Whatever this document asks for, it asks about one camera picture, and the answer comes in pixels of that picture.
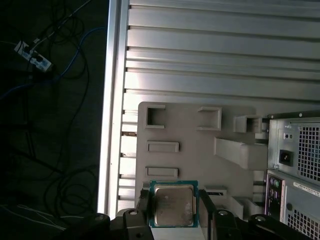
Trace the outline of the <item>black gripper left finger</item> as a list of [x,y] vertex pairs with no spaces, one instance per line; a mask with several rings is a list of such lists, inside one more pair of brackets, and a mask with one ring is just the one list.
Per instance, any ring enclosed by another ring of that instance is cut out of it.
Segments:
[[58,240],[150,240],[151,194],[140,191],[136,208],[129,208],[114,219],[104,213],[85,217],[63,230]]

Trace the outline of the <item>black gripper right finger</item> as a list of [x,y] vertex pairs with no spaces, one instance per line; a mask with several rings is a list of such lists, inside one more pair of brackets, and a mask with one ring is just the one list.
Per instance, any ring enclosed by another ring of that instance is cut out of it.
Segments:
[[206,240],[309,240],[301,232],[264,214],[247,221],[218,209],[208,193],[199,190],[199,225]]

